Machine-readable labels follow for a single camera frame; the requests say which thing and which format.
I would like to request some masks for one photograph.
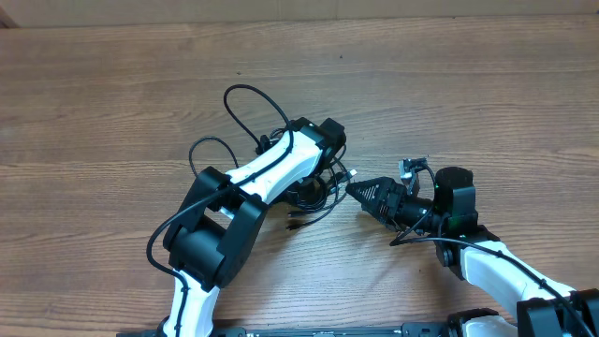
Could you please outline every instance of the robotic arm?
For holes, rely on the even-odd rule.
[[[434,200],[418,198],[417,173],[428,170]],[[387,228],[403,231],[390,245],[433,241],[442,266],[489,293],[518,320],[505,322],[490,309],[450,315],[444,336],[585,336],[599,329],[599,290],[576,292],[548,279],[515,257],[477,223],[473,174],[442,168],[432,175],[425,158],[400,162],[403,183],[377,178],[350,183],[349,195]],[[410,231],[428,238],[401,239]]]
[[[292,123],[292,129],[286,130],[273,147],[244,167],[226,174],[212,167],[202,170],[180,212],[216,191],[247,179],[281,157],[289,146],[290,132],[293,132],[293,148],[284,160],[208,204],[210,210],[220,211],[231,219],[227,229],[212,221],[201,207],[181,216],[168,228],[163,240],[164,248],[170,252],[168,264],[186,280],[187,289],[176,279],[170,317],[161,323],[159,336],[210,336],[218,293],[247,260],[270,205],[286,201],[288,196],[310,193],[304,192],[311,185],[306,181],[311,182],[327,169],[345,144],[343,126],[332,119],[317,126],[301,118]],[[177,324],[179,315],[181,323]]]

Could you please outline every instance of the beige wall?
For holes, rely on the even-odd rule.
[[[599,9],[599,0],[0,0],[0,7],[20,27],[58,27],[409,16],[590,14]]]

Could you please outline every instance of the wood grain surface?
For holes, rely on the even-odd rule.
[[[0,335],[152,329],[173,280],[146,261],[193,176],[189,145],[255,145],[222,94],[345,126],[359,180],[397,162],[475,175],[480,222],[570,286],[599,286],[599,16],[179,24],[0,31]],[[257,95],[232,109],[258,135]],[[217,144],[197,165],[229,169]],[[431,189],[423,179],[423,194]],[[351,199],[285,230],[274,207],[214,318],[251,328],[383,326],[500,309]],[[167,254],[154,248],[161,261]]]

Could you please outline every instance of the wooden tabletop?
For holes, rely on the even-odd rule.
[[[222,104],[238,82],[290,118],[344,125],[358,180],[397,179],[406,156],[472,170],[480,223],[548,277],[599,286],[599,16],[0,30],[0,335],[111,336],[168,315],[173,279],[145,245],[193,181],[195,139],[255,157]],[[257,95],[231,104],[258,135],[283,125]],[[217,144],[196,161],[232,167]],[[394,233],[353,199],[297,231],[286,211],[271,210],[221,292],[220,323],[500,309],[432,244],[389,247]]]

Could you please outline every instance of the wooden table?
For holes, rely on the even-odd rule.
[[[189,145],[255,145],[222,94],[345,126],[360,180],[398,160],[475,175],[480,223],[570,286],[599,286],[599,16],[0,30],[0,335],[152,329],[173,280],[146,261],[193,177]],[[282,125],[257,95],[232,108]],[[229,169],[217,145],[197,165]],[[422,179],[424,196],[431,195]],[[275,207],[214,318],[252,328],[396,325],[498,305],[348,199],[285,230]],[[154,249],[166,262],[166,252]]]

